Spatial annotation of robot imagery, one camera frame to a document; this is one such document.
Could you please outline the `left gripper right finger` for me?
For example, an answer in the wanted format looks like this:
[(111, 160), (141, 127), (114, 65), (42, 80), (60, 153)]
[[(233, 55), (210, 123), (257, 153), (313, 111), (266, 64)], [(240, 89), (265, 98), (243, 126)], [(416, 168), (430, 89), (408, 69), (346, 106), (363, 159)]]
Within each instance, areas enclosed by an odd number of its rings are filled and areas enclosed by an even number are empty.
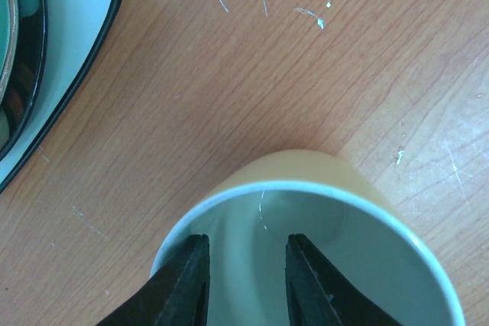
[(398, 325), (356, 289), (304, 234), (286, 245), (286, 294), (291, 325)]

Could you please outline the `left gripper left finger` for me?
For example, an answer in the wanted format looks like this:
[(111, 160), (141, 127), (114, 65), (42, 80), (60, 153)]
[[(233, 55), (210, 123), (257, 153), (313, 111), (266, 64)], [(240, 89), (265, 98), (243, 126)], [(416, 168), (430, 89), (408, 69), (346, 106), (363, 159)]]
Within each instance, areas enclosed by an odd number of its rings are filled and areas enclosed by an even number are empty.
[(206, 325), (209, 285), (209, 237), (190, 235), (140, 290), (99, 324)]

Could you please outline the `yellow ceramic mug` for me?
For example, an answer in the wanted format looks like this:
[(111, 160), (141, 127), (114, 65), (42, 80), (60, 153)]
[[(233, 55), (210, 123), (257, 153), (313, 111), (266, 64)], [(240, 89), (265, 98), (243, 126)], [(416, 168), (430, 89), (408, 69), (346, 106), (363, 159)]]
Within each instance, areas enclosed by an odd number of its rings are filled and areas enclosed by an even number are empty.
[(341, 160), (284, 150), (240, 168), (161, 244), (158, 270), (191, 234), (210, 240), (210, 325), (286, 325), (286, 244), (306, 235), (346, 278), (403, 325), (463, 325), (439, 261), (385, 197)]

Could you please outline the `floral patterned plate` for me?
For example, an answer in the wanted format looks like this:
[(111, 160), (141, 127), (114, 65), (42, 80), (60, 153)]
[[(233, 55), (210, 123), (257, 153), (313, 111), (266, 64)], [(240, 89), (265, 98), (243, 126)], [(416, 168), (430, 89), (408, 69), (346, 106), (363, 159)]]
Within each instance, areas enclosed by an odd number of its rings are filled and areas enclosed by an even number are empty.
[(15, 60), (19, 23), (18, 0), (1, 0), (1, 100)]

